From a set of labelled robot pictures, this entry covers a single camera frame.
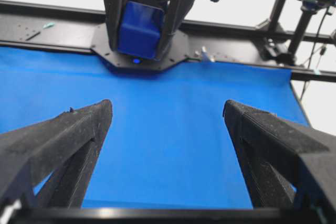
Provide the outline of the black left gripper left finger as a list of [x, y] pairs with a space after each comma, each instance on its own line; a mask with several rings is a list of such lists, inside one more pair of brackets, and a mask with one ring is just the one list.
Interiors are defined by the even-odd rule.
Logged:
[[1, 134], [1, 223], [23, 208], [79, 208], [111, 122], [102, 100]]

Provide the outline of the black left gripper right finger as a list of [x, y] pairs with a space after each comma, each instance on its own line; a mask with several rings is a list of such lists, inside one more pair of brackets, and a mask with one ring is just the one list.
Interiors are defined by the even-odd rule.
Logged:
[[228, 100], [223, 119], [254, 208], [335, 223], [335, 136]]

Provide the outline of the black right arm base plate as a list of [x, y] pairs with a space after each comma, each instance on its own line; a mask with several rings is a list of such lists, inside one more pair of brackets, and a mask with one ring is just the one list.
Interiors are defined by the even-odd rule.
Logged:
[[155, 59], [160, 39], [156, 25], [137, 27], [123, 24], [117, 35], [117, 49], [113, 51], [109, 45], [107, 26], [103, 23], [96, 27], [91, 43], [92, 51], [116, 68], [159, 72], [193, 59], [189, 37], [180, 30], [175, 33], [168, 50], [160, 59]]

